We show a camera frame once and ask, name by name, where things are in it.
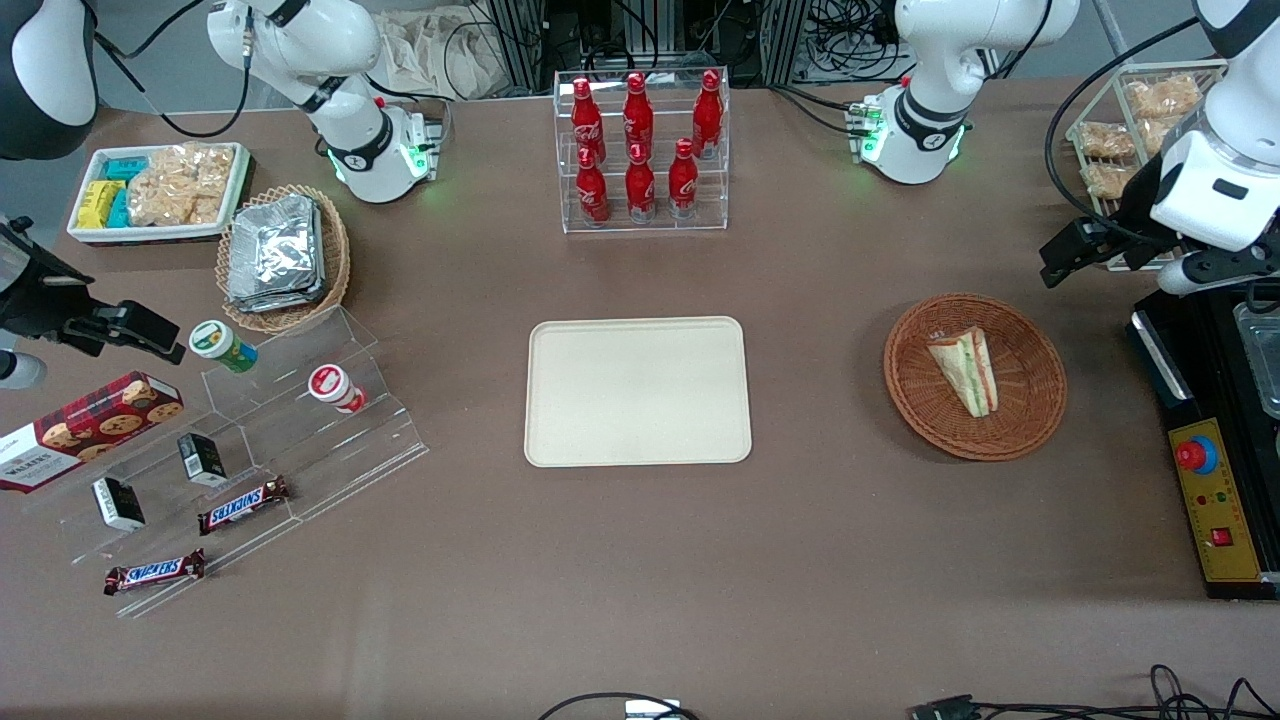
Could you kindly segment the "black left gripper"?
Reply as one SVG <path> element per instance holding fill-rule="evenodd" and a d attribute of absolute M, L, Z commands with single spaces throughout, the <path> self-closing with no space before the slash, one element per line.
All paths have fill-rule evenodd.
<path fill-rule="evenodd" d="M 1041 246 L 1046 288 L 1056 288 L 1070 275 L 1105 266 L 1116 258 L 1123 258 L 1128 269 L 1142 269 L 1157 256 L 1181 247 L 1179 233 L 1151 215 L 1162 179 L 1162 155 L 1153 155 L 1128 181 L 1108 229 L 1076 218 Z"/>

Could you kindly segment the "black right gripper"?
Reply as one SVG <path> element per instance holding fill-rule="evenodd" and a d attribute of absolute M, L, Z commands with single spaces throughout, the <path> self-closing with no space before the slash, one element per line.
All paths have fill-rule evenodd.
<path fill-rule="evenodd" d="M 65 264 L 26 236 L 28 220 L 4 220 L 3 329 L 29 340 L 65 334 L 65 345 L 100 357 L 109 345 L 134 348 L 172 365 L 187 350 L 177 324 L 136 301 L 118 305 L 92 300 L 92 277 Z"/>

